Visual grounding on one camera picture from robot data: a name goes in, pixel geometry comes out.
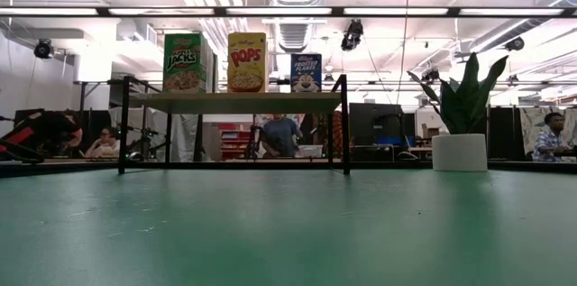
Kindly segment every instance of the cereal box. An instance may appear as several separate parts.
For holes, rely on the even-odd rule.
[[[228,91],[265,92],[268,84],[267,35],[235,32],[228,35]]]
[[[321,92],[321,54],[290,55],[290,92]]]
[[[205,93],[211,64],[212,51],[201,33],[165,35],[163,90]]]

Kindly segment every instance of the snake plant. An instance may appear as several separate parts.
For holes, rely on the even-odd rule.
[[[461,84],[451,78],[450,83],[442,79],[441,96],[437,96],[434,90],[427,84],[421,82],[419,77],[409,72],[408,75],[419,82],[425,94],[435,101],[439,108],[433,105],[433,108],[441,116],[444,124],[451,134],[470,134],[472,128],[485,115],[485,106],[489,100],[489,93],[495,87],[497,78],[505,70],[507,58],[495,62],[489,70],[487,77],[479,82],[479,61],[477,55],[473,53],[465,66],[463,80]]]

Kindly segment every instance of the green cereal box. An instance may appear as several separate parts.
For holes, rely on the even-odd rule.
[[[201,33],[164,36],[164,91],[206,93],[206,68],[212,51]]]

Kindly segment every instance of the potted plant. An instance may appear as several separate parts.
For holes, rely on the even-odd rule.
[[[433,108],[441,116],[450,135],[433,137],[433,169],[436,171],[486,171],[487,152],[484,134],[471,134],[472,128],[485,114],[489,93],[497,78],[505,70],[507,57],[495,62],[487,77],[479,82],[479,61],[473,53],[465,66],[461,84],[451,78],[450,83],[442,79],[441,96],[421,82],[411,72],[410,77],[419,82],[425,94],[435,104]]]

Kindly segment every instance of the man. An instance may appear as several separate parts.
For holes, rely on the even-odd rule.
[[[85,157],[88,158],[114,158],[120,152],[120,141],[113,127],[106,127],[100,132],[100,138],[95,140],[88,148]]]
[[[295,157],[296,145],[293,136],[302,137],[302,133],[294,121],[282,114],[274,114],[262,130],[262,147],[266,150],[264,158]]]
[[[77,147],[82,141],[82,129],[76,113],[66,111],[39,111],[18,123],[2,140],[41,152],[46,143],[60,144],[64,149]],[[9,152],[0,145],[0,159],[10,159]]]
[[[560,157],[554,156],[554,152],[564,152],[569,147],[561,141],[561,131],[565,125],[565,118],[559,113],[550,113],[545,116],[545,123],[549,129],[539,133],[533,151],[533,161],[559,162]]]

